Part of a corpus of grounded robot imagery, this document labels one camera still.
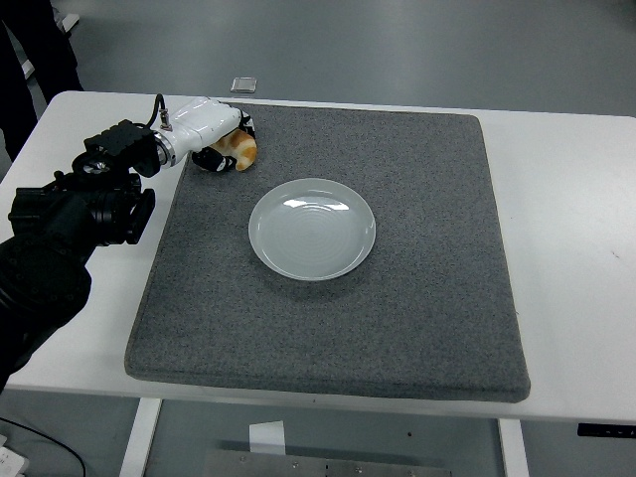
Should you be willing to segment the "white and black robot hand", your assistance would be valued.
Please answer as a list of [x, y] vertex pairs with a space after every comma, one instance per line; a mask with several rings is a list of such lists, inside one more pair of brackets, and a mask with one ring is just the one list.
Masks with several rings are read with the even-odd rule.
[[166, 165], [185, 158], [216, 173], [244, 171], [256, 159], [252, 118], [245, 111], [208, 97], [186, 104], [172, 117], [171, 130], [163, 130]]

